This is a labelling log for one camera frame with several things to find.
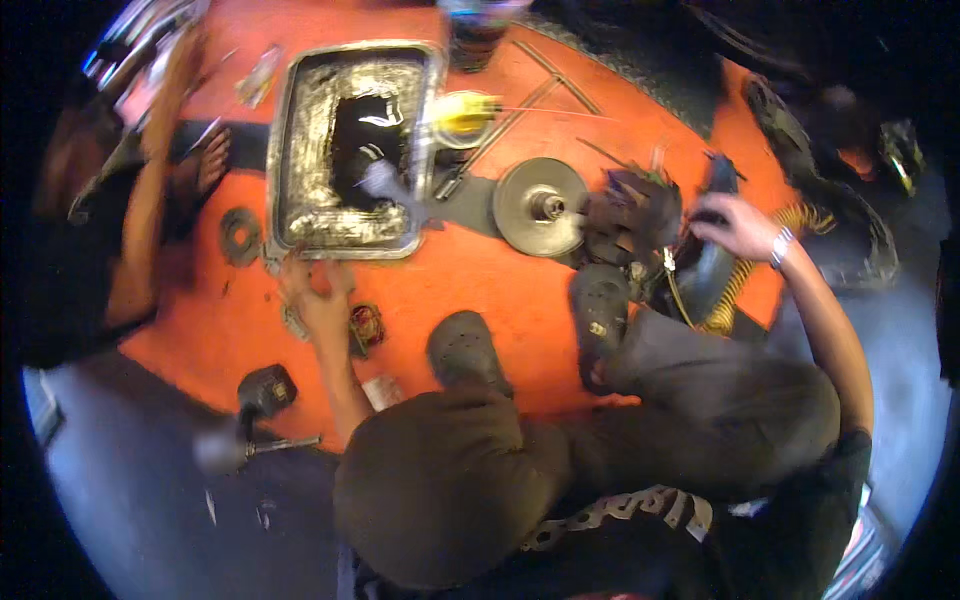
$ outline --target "hand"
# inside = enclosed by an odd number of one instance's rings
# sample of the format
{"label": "hand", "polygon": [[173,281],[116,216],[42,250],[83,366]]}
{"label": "hand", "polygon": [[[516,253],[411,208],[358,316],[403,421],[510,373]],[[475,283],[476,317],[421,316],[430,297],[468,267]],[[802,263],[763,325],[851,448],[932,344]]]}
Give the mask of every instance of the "hand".
{"label": "hand", "polygon": [[302,252],[300,245],[283,258],[279,275],[280,295],[300,315],[311,341],[319,349],[324,352],[346,352],[352,274],[341,263],[325,261],[328,288],[319,293],[314,289],[311,279],[313,265],[302,258]]}
{"label": "hand", "polygon": [[756,206],[731,194],[707,194],[700,207],[713,210],[730,223],[715,225],[702,221],[690,224],[690,231],[702,240],[715,242],[731,254],[755,260],[770,260],[780,227]]}
{"label": "hand", "polygon": [[203,22],[185,28],[167,59],[164,81],[183,94],[200,77],[205,47],[206,26]]}

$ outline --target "bare foot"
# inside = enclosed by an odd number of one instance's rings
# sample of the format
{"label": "bare foot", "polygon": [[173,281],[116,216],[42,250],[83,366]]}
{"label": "bare foot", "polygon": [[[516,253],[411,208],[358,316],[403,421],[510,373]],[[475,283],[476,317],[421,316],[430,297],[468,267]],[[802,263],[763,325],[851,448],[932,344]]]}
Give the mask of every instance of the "bare foot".
{"label": "bare foot", "polygon": [[218,128],[206,138],[209,141],[191,152],[172,175],[174,200],[182,214],[196,210],[198,201],[227,172],[230,130]]}

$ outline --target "gray pants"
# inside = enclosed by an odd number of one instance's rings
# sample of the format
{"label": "gray pants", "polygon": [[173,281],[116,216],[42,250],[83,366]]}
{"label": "gray pants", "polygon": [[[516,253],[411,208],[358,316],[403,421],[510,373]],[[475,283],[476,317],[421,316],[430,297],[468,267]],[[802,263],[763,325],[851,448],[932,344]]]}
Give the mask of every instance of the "gray pants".
{"label": "gray pants", "polygon": [[643,404],[527,420],[508,398],[464,387],[379,413],[337,470],[338,527],[396,584],[449,588],[513,553],[562,501],[654,484],[750,499],[815,463],[839,433],[836,392],[816,367],[650,311],[606,377]]}

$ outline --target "yellow spring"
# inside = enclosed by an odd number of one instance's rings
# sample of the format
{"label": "yellow spring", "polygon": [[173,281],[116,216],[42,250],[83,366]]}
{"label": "yellow spring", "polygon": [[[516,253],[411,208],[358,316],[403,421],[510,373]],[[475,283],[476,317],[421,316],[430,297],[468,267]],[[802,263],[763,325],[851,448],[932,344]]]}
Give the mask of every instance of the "yellow spring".
{"label": "yellow spring", "polygon": [[[833,215],[821,215],[815,207],[806,203],[781,208],[772,214],[770,219],[781,227],[790,228],[798,238],[804,229],[808,229],[817,235],[823,235],[836,225]],[[717,301],[713,310],[700,325],[703,331],[724,336],[731,334],[736,297],[743,290],[743,286],[755,265],[756,263],[753,260],[736,259],[733,263],[730,279],[727,280],[727,286],[724,288],[720,300]]]}

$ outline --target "oil pan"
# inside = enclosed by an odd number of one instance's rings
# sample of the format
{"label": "oil pan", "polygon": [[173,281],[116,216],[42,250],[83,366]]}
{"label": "oil pan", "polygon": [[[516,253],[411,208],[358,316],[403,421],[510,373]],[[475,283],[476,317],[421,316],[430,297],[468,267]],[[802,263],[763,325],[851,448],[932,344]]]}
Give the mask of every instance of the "oil pan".
{"label": "oil pan", "polygon": [[[307,258],[382,260],[417,249],[433,172],[426,115],[445,70],[443,51],[416,40],[294,58],[267,154],[269,258],[299,242]],[[363,192],[363,165],[379,159],[391,163],[402,201]]]}

